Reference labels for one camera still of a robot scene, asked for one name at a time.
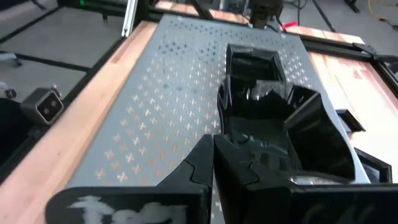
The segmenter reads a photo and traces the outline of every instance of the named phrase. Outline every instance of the perforated metal plate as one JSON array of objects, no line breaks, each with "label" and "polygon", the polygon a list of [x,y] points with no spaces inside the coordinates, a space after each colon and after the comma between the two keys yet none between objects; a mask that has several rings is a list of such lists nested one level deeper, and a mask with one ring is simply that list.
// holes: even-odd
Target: perforated metal plate
[{"label": "perforated metal plate", "polygon": [[[278,51],[287,80],[318,90],[345,135],[299,37],[164,16],[68,187],[158,184],[203,134],[220,133],[216,92],[228,43]],[[223,223],[216,189],[212,211]]]}]

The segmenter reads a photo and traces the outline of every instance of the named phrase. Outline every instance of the red object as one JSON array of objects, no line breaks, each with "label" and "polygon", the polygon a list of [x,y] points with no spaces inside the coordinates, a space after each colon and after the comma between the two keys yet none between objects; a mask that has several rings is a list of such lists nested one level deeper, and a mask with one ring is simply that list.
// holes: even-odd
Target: red object
[{"label": "red object", "polygon": [[286,29],[286,28],[289,28],[289,27],[292,27],[292,26],[297,26],[297,21],[292,21],[292,22],[285,23],[285,24],[282,25],[282,28]]}]

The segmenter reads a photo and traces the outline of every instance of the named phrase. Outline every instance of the wooden surface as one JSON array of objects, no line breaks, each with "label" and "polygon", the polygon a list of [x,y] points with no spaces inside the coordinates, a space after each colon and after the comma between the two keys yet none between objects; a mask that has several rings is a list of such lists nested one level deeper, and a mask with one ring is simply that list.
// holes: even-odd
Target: wooden surface
[{"label": "wooden surface", "polygon": [[[190,12],[191,9],[184,7],[187,6],[177,8]],[[238,22],[242,19],[227,12],[212,13],[219,19]],[[45,204],[65,186],[78,167],[155,27],[156,24],[148,22],[139,25],[0,186],[0,223],[44,223]],[[289,31],[362,42],[359,37],[304,27],[293,27]],[[389,155],[394,153],[391,151],[394,147],[392,137],[397,132],[388,127],[398,123],[397,100],[376,72],[367,63],[313,53],[310,57],[332,103],[350,106],[367,129],[366,133],[351,137],[353,144],[394,165]]]}]

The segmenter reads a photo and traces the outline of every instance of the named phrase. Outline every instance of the wooden table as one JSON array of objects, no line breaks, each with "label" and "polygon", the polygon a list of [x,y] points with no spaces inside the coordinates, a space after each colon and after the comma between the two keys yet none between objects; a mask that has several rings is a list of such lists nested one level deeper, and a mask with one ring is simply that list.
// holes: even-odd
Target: wooden table
[{"label": "wooden table", "polygon": [[[182,4],[161,2],[158,7],[194,13],[190,6]],[[212,13],[219,19],[245,22],[244,18],[227,12]],[[45,223],[45,204],[64,188],[79,166],[156,26],[151,22],[139,24],[3,182],[0,186],[0,223]],[[305,27],[292,27],[289,31],[345,42],[363,42],[359,37]],[[367,130],[351,136],[353,145],[393,167],[398,165],[393,160],[394,138],[398,132],[393,127],[398,126],[398,101],[372,66],[321,54],[310,53],[310,57],[333,105],[337,108],[348,106]]]}]

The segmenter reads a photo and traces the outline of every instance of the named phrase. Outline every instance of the gray floor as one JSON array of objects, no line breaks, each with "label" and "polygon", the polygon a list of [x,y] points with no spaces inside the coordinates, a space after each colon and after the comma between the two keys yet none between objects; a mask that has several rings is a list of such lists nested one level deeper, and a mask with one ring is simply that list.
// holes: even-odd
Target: gray floor
[{"label": "gray floor", "polygon": [[[361,10],[360,14],[354,13],[344,0],[317,1],[337,32],[360,36],[380,54],[398,54],[398,32],[370,14],[368,0],[358,0],[356,5]],[[397,1],[384,2],[396,4]],[[49,9],[57,6],[56,0],[40,0],[40,2]],[[380,16],[398,22],[398,8],[373,4],[373,9]],[[31,2],[23,4],[18,9],[0,12],[0,37],[44,13],[45,11],[41,11]],[[282,22],[297,20],[296,8],[285,5],[281,19]],[[61,9],[13,39],[0,44],[0,50],[91,67],[120,36],[122,25],[123,19],[120,17],[110,17],[109,21],[104,23],[101,14],[98,13]],[[301,26],[328,30],[312,0],[308,0],[307,6],[301,11]],[[7,81],[10,86],[23,93],[18,100],[35,87],[45,86],[48,82],[56,83],[58,86],[65,85],[64,91],[68,91],[70,88],[66,86],[75,85],[78,81],[76,78],[81,75],[73,71],[68,75],[67,70],[56,73],[57,69],[48,67],[46,72],[53,74],[53,78],[49,79],[51,74],[44,75],[45,69],[39,63],[27,63],[29,69],[14,68],[12,65],[7,67],[7,65],[10,63],[0,62],[0,81]]]}]

